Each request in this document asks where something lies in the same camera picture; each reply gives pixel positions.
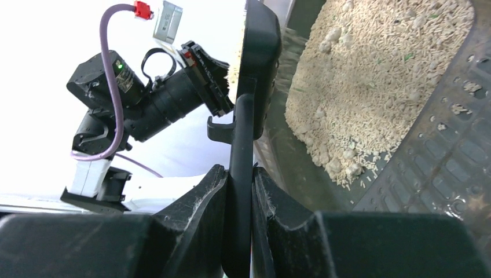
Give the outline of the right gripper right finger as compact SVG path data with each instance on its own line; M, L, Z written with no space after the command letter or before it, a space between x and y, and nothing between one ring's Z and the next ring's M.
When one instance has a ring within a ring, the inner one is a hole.
M255 277L489 277L459 221L436 214L310 211L263 167L252 184Z

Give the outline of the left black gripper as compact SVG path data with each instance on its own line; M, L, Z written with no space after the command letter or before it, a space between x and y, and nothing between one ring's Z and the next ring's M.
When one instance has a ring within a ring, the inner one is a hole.
M181 47L180 54L186 64L185 72L212 116L221 117L231 112L234 104L228 96L229 64L211 57L194 41L188 41Z

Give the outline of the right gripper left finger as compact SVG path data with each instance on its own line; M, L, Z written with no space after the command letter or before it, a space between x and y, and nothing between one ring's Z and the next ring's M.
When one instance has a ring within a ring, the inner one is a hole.
M156 214L11 214L2 277L222 277L227 173L216 164Z

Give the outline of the black slotted litter scoop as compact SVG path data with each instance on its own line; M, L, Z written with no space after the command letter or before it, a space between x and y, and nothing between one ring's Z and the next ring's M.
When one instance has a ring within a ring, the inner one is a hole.
M221 250L227 277L249 277L253 142L262 136L282 50L277 15L247 1L233 123L207 123L209 139L231 145Z

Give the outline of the dark plastic litter tray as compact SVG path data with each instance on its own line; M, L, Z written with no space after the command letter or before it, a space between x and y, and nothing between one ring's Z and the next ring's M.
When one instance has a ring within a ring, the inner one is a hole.
M389 161L343 188L331 181L285 121L286 91L302 42L285 40L280 71L255 155L277 185L312 211L439 213L464 221L490 250L490 2L475 20L422 113Z

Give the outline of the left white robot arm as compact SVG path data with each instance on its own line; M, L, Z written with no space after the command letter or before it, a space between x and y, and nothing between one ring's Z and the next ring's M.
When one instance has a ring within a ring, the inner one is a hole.
M155 47L151 55L171 58L168 73L142 82L116 52L97 54L79 64L67 89L87 106L72 140L77 164L74 180L60 200L93 213L113 214L135 209L125 199L129 171L112 166L132 149L129 138L145 142L200 106L212 116L233 109L228 97L229 65L212 58L189 41L180 50Z

